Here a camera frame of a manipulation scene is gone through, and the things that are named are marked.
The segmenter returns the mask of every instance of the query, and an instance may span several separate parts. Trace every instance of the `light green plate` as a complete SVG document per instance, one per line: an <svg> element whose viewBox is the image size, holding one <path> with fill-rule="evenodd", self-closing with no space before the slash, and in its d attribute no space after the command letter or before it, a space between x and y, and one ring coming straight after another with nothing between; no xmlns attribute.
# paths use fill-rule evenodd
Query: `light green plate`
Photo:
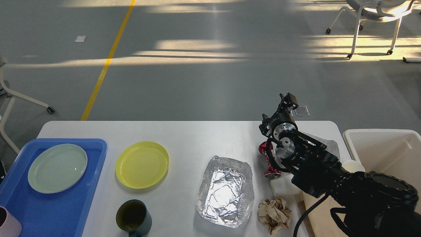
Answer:
<svg viewBox="0 0 421 237"><path fill-rule="evenodd" d="M29 185L40 193L64 191L79 181L88 164L86 152L75 144L60 144L42 152L28 172Z"/></svg>

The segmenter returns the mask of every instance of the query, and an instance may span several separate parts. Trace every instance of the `mug handle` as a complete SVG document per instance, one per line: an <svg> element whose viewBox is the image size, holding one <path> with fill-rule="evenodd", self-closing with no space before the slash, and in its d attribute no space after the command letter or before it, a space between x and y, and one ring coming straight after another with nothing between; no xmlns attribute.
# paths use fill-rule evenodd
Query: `mug handle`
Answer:
<svg viewBox="0 0 421 237"><path fill-rule="evenodd" d="M138 237L138 236L136 235L136 231L130 231L130 232L129 232L129 237Z"/></svg>

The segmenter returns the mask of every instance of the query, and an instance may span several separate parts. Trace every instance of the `yellow floor line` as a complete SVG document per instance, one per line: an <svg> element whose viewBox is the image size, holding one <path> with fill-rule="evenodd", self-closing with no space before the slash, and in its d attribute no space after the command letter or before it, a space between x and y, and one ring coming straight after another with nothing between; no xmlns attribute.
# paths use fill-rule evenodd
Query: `yellow floor line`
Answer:
<svg viewBox="0 0 421 237"><path fill-rule="evenodd" d="M127 10L126 16L124 17L123 23L121 23L120 30L118 31L117 36L115 37L114 43L112 45L112 48L108 54L107 60L105 61L104 67L102 68L101 74L99 74L98 81L95 84L95 87L92 91L91 97L89 98L89 101L85 107L85 111L83 112L81 121L86 121L88 119L89 113L91 112L93 103L95 102L96 96L98 95L99 89L101 88L102 81L104 81L105 74L107 73L108 67L111 63L111 59L114 56L115 50L117 49L118 43L120 42L120 38L123 35L124 28L126 27L127 21L129 20L130 13L133 9L134 3L136 0L132 0L129 6L129 9Z"/></svg>

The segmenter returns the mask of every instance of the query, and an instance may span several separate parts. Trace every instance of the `robotic arm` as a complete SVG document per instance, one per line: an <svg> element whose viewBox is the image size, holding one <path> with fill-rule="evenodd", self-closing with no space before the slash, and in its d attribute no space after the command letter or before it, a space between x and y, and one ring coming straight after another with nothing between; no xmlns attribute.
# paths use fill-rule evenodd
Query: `robotic arm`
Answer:
<svg viewBox="0 0 421 237"><path fill-rule="evenodd" d="M271 117L263 114L259 126L268 138L265 152L276 170L292 173L291 182L304 192L316 198L330 195L344 206L330 212L350 237L421 236L421 215L414 212L418 192L412 185L374 171L346 171L325 144L298 130L291 114L298 108L295 96L280 97L276 112ZM276 144L275 155L272 143ZM337 213L345 214L344 221Z"/></svg>

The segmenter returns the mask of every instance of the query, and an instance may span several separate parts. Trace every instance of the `white bin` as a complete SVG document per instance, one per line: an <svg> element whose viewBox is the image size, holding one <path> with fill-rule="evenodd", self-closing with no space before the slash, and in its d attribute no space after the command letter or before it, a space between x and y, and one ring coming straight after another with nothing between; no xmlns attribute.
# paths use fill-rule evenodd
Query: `white bin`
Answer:
<svg viewBox="0 0 421 237"><path fill-rule="evenodd" d="M366 172L376 171L406 181L421 195L421 136L412 130L350 129L344 132L351 157ZM415 211L421 213L418 202Z"/></svg>

